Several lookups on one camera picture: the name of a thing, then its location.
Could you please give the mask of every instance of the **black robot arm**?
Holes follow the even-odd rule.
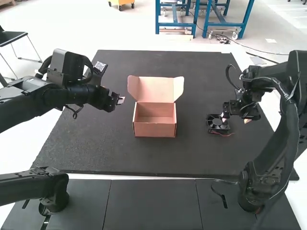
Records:
[[[106,64],[97,62],[93,67],[91,62],[84,61],[84,56],[59,49],[51,57],[40,68],[43,73],[12,81],[0,89],[0,133],[53,108],[63,110],[68,104],[81,108],[90,104],[112,112],[123,102],[119,94],[100,86]],[[87,78],[83,76],[85,65],[91,70]],[[47,73],[47,80],[41,79],[44,73]]]
[[[68,175],[52,167],[0,175],[0,206],[39,199],[42,215],[62,211],[69,202]]]
[[[248,162],[239,176],[238,202],[246,211],[259,212],[287,188],[294,161],[300,154],[300,130],[305,125],[300,120],[306,122],[306,61],[306,51],[292,51],[285,63],[264,68],[250,66],[240,76],[243,88],[236,90],[236,100],[224,103],[224,118],[239,115],[258,120],[258,102],[264,93],[276,89],[281,95],[281,120],[277,130],[260,155]]]

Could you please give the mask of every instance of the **box flap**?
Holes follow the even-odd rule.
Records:
[[[128,92],[138,102],[173,103],[183,93],[184,77],[128,76]]]

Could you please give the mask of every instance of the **black fan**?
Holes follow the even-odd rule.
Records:
[[[228,133],[230,130],[228,121],[222,121],[218,114],[207,114],[207,125],[209,126],[209,133]]]

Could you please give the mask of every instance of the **yellow cart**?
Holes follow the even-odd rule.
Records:
[[[134,0],[108,0],[109,2],[109,6],[111,7],[112,4],[114,5],[118,5],[118,10],[119,11],[122,11],[122,5],[125,5],[125,4],[131,4],[131,8],[134,9]]]

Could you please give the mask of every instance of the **open cardboard box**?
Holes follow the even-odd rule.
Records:
[[[128,76],[128,92],[136,100],[132,121],[136,137],[175,137],[175,101],[183,93],[183,84],[183,77]]]

